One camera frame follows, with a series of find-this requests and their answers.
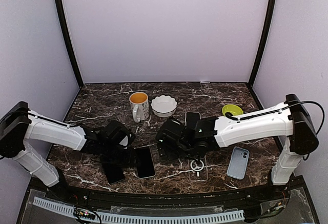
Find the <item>silver-edged phone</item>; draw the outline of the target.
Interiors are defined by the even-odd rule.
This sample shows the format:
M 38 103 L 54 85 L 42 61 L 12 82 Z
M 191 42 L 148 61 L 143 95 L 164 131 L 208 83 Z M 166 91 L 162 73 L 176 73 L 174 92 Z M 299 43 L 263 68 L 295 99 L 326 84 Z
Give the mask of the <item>silver-edged phone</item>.
M 140 179 L 155 176 L 155 169 L 149 147 L 135 149 L 137 176 Z

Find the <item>clear magsafe phone case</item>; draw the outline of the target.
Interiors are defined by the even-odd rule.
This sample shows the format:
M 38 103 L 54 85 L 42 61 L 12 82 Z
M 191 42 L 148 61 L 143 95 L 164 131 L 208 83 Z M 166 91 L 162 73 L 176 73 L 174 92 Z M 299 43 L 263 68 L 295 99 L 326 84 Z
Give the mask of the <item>clear magsafe phone case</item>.
M 188 160 L 188 176 L 191 182 L 206 182 L 208 180 L 208 168 L 206 157 L 200 160 Z

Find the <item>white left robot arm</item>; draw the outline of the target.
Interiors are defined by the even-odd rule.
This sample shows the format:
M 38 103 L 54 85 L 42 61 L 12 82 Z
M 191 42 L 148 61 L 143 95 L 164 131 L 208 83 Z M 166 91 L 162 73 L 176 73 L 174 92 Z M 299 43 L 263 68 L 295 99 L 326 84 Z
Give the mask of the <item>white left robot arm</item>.
M 65 177 L 29 144 L 30 139 L 104 156 L 123 165 L 129 158 L 125 153 L 131 150 L 135 134 L 116 120 L 98 128 L 56 121 L 29 109 L 25 101 L 18 102 L 1 118 L 1 156 L 18 162 L 45 186 L 52 187 L 59 200 L 69 201 L 72 189 L 65 185 Z

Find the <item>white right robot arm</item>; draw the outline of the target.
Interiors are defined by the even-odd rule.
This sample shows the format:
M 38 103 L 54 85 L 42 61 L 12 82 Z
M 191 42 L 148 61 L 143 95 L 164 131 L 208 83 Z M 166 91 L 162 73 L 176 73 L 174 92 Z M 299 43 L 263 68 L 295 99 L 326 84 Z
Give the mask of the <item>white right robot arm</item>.
M 169 118 L 156 134 L 156 141 L 178 155 L 193 160 L 206 153 L 229 147 L 242 141 L 284 136 L 281 154 L 271 170 L 270 182 L 262 188 L 261 195 L 273 200 L 288 183 L 290 176 L 305 155 L 319 145 L 318 130 L 297 95 L 288 94 L 285 101 L 273 107 L 242 114 L 213 116 L 200 119 L 194 128 Z

